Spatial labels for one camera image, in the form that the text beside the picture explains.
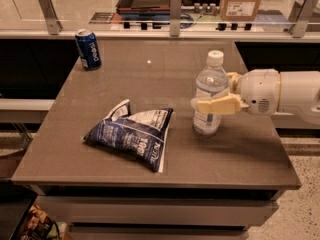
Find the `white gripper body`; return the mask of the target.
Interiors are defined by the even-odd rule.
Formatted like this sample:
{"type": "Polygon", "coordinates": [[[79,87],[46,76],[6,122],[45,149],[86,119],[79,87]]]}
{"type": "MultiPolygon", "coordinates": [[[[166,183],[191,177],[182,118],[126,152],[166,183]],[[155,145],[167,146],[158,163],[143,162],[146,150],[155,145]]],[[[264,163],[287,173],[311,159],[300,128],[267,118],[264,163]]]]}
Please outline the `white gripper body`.
{"type": "Polygon", "coordinates": [[[244,110],[253,115],[273,115],[280,95],[280,74],[274,69],[252,70],[238,83],[244,110]]]}

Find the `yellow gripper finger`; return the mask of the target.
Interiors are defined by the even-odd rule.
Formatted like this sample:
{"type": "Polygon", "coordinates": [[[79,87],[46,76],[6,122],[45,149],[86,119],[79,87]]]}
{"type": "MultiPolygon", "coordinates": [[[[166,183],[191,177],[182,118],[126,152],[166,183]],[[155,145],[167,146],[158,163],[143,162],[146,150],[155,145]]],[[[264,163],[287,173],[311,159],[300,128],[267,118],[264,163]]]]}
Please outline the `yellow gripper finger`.
{"type": "Polygon", "coordinates": [[[192,108],[203,114],[232,115],[249,105],[239,95],[227,94],[221,98],[201,97],[191,100],[192,108]]]}
{"type": "Polygon", "coordinates": [[[227,76],[229,78],[229,88],[231,92],[235,92],[237,90],[237,86],[239,80],[241,79],[242,75],[237,72],[228,72],[227,76]]]}

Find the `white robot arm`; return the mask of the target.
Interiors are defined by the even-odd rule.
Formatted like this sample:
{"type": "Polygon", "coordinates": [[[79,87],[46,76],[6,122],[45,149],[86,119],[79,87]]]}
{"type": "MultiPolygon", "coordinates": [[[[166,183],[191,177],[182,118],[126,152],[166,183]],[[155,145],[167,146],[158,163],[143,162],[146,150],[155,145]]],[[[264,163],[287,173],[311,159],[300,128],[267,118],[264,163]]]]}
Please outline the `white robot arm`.
{"type": "Polygon", "coordinates": [[[278,72],[258,69],[228,74],[229,87],[213,97],[191,100],[204,114],[231,115],[241,110],[253,115],[291,114],[320,124],[320,72],[278,72]]]}

